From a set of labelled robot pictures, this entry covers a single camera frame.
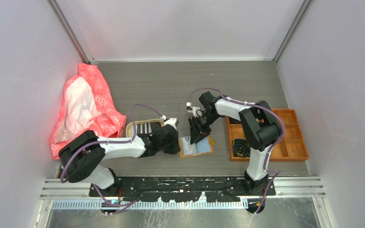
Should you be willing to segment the orange leather card holder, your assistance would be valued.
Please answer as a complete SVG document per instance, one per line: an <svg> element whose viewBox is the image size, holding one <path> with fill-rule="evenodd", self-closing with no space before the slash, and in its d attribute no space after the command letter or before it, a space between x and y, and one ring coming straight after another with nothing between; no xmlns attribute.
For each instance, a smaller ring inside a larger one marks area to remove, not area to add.
<svg viewBox="0 0 365 228"><path fill-rule="evenodd" d="M195 156L213 153L214 140L210 136L207 136L206 138L204 138L203 140L201 140L195 144L196 144L197 151L198 151L198 153ZM180 157L188 158L188 157L194 157L194 156L182 157L181 150L180 150Z"/></svg>

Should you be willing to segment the white patterned card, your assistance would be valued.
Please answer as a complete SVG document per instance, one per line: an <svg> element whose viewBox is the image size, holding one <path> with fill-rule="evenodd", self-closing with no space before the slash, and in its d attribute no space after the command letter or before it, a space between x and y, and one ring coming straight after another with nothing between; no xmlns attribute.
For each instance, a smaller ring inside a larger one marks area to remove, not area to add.
<svg viewBox="0 0 365 228"><path fill-rule="evenodd" d="M191 144L190 136L181 137L180 144L182 157L195 156L198 153L196 144Z"/></svg>

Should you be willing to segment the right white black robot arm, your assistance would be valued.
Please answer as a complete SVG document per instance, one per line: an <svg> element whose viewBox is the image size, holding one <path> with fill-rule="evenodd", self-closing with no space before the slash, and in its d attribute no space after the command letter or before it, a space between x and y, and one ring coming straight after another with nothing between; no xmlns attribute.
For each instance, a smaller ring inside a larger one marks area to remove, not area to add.
<svg viewBox="0 0 365 228"><path fill-rule="evenodd" d="M207 91L199 97L202 107L194 107L191 101L186 110L192 113L188 119L191 144L197 143L211 133L211 125L220 117L238 120L250 147L250 161L244 172L246 192L257 195L269 179L269 155L282 140L285 130L283 121L271 110L266 101L249 103L220 95L215 97Z"/></svg>

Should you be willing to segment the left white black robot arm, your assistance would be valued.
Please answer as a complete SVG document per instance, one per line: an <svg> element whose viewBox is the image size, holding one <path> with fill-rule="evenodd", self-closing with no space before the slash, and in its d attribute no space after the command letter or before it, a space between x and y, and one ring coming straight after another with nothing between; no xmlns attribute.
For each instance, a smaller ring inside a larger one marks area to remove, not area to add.
<svg viewBox="0 0 365 228"><path fill-rule="evenodd" d="M122 157L145 158L158 152L177 154L180 151L178 138L175 124L165 124L151 133L129 138L98 137L92 130L85 131L60 150L63 165L60 180L62 183L87 181L106 195L114 196L119 192L120 184L112 169L101 166L102 161Z"/></svg>

